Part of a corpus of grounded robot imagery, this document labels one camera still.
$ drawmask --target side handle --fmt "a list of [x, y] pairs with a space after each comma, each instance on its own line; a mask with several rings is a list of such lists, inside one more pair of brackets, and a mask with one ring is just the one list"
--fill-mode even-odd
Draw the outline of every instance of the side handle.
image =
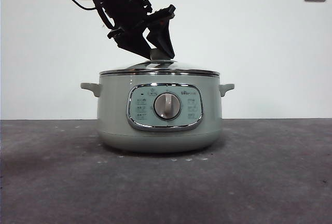
[[81, 88], [92, 91], [96, 97], [100, 97], [102, 92], [102, 85], [96, 83], [81, 83]]
[[224, 97], [227, 91], [233, 90], [234, 88], [235, 85], [233, 83], [219, 85], [220, 96]]

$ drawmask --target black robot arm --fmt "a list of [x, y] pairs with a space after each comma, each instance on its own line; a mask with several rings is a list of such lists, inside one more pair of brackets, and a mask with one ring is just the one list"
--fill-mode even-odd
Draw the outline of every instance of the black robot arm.
[[163, 58], [174, 58], [170, 39], [169, 22], [174, 18], [175, 7], [170, 5], [152, 14], [149, 0], [93, 0], [99, 16], [111, 32], [119, 48], [131, 51], [151, 59], [151, 47], [143, 37], [148, 28], [147, 40], [156, 46], [164, 55]]

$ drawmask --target stainless steel lid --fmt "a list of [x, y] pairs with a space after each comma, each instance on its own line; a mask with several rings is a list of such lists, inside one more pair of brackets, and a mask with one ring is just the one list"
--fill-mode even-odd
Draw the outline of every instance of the stainless steel lid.
[[181, 74], [181, 75], [199, 75], [199, 76], [219, 76], [216, 71], [203, 70], [195, 68], [189, 64], [173, 60], [152, 60], [135, 64], [126, 68], [108, 70], [100, 72], [100, 75], [111, 74]]

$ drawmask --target rotary knob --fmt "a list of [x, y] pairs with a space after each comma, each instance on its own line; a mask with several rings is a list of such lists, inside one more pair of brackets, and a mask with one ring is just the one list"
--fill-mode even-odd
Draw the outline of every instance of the rotary knob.
[[180, 100], [172, 93], [159, 95], [154, 104], [156, 114], [162, 119], [173, 119], [180, 112]]

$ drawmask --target multi-cooker pot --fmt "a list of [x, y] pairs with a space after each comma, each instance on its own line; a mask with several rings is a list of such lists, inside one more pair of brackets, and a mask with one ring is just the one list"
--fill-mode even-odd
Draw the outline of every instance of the multi-cooker pot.
[[152, 60], [100, 72], [82, 83], [98, 97], [97, 131], [104, 143], [138, 152], [179, 152], [219, 139], [221, 99], [234, 84], [219, 73], [173, 60]]

